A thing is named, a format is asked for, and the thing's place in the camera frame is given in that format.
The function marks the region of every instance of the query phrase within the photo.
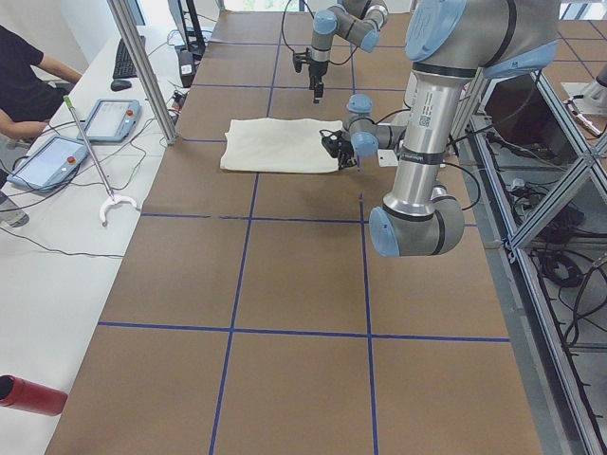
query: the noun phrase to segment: computer mouse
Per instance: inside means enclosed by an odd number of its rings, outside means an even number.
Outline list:
[[[120,90],[124,90],[126,88],[131,88],[133,85],[130,81],[125,81],[124,79],[114,79],[110,88],[113,92],[119,92]]]

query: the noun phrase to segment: person's arm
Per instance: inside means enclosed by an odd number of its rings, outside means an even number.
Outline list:
[[[74,68],[71,68],[64,64],[63,62],[55,59],[54,57],[50,57],[45,55],[42,58],[42,61],[37,64],[40,69],[43,69],[47,73],[52,74],[53,76],[57,76],[58,78],[63,79],[64,81],[76,83],[83,76]]]
[[[0,109],[0,133],[11,139],[38,137],[46,127],[43,121],[12,121],[12,118]]]

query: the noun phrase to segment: keyboard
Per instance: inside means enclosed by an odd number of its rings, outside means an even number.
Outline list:
[[[145,36],[139,36],[141,39],[141,43],[145,47]],[[135,64],[133,63],[133,59],[129,55],[129,51],[126,48],[126,44],[120,38],[120,42],[118,43],[118,49],[116,49],[116,60],[114,63],[114,74],[112,78],[114,79],[129,79],[135,78],[137,76],[137,71],[135,69]]]

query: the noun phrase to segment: reacher grabber tool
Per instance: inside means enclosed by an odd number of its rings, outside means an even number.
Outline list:
[[[109,196],[105,200],[105,202],[103,202],[103,204],[101,204],[101,208],[99,209],[99,216],[101,218],[101,223],[105,227],[105,226],[107,226],[107,218],[105,217],[105,213],[109,210],[110,207],[116,206],[121,202],[128,202],[135,209],[138,209],[137,202],[132,197],[122,196],[120,194],[114,193],[114,190],[112,189],[112,187],[110,187],[110,183],[107,181],[107,177],[105,176],[105,173],[103,172],[103,169],[101,168],[101,163],[97,159],[97,156],[95,155],[93,146],[91,145],[90,141],[88,140],[88,137],[86,137],[86,132],[84,131],[84,128],[80,124],[80,120],[78,119],[78,116],[76,115],[76,110],[74,109],[74,105],[72,104],[72,101],[69,99],[68,96],[64,96],[64,101],[65,101],[65,104],[67,105],[67,109],[69,109],[69,112],[71,113],[72,117],[74,118],[74,121],[76,122],[76,127],[78,128],[80,135],[83,137],[84,146],[86,147],[86,150],[88,151],[88,153],[91,155],[91,158],[93,159],[93,162],[95,163],[95,167],[97,168],[97,171],[99,172],[99,175],[101,177],[101,181],[103,182],[103,185],[105,186],[107,195]]]

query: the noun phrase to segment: tablet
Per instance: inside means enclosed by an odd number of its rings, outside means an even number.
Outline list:
[[[98,100],[84,123],[86,137],[91,142],[122,142],[133,131],[140,112],[137,100]]]
[[[65,136],[53,136],[9,175],[18,187],[51,191],[61,185],[88,155],[84,144]]]

